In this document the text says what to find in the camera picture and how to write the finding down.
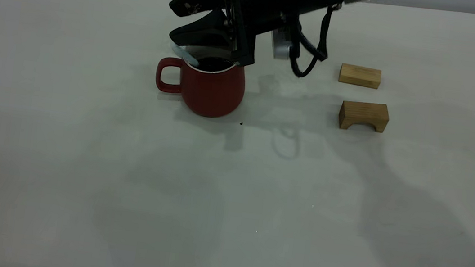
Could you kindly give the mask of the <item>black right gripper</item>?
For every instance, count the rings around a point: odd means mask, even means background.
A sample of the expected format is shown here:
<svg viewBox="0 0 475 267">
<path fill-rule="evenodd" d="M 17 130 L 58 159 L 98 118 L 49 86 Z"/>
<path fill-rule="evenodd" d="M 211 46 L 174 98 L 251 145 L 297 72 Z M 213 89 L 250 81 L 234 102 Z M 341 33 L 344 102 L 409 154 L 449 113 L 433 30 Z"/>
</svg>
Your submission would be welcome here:
<svg viewBox="0 0 475 267">
<path fill-rule="evenodd" d="M 230 15 L 234 38 L 231 37 L 229 22 L 225 13 L 225 0 L 172 0 L 169 7 L 178 17 L 187 17 L 200 12 L 211 11 L 195 22 L 178 27 L 170 32 L 169 38 L 179 46 L 217 47 L 231 51 L 231 60 L 242 66 L 255 62 L 255 37 L 261 33 L 282 29 L 287 32 L 289 42 L 288 59 L 292 70 L 299 72 L 297 58 L 303 46 L 313 59 L 306 72 L 309 73 L 317 61 L 327 59 L 327 34 L 333 11 L 338 10 L 344 0 L 228 0 L 226 9 Z M 314 46 L 302 34 L 299 22 L 301 14 L 325 8 L 327 10 L 321 26 L 318 46 Z"/>
</svg>

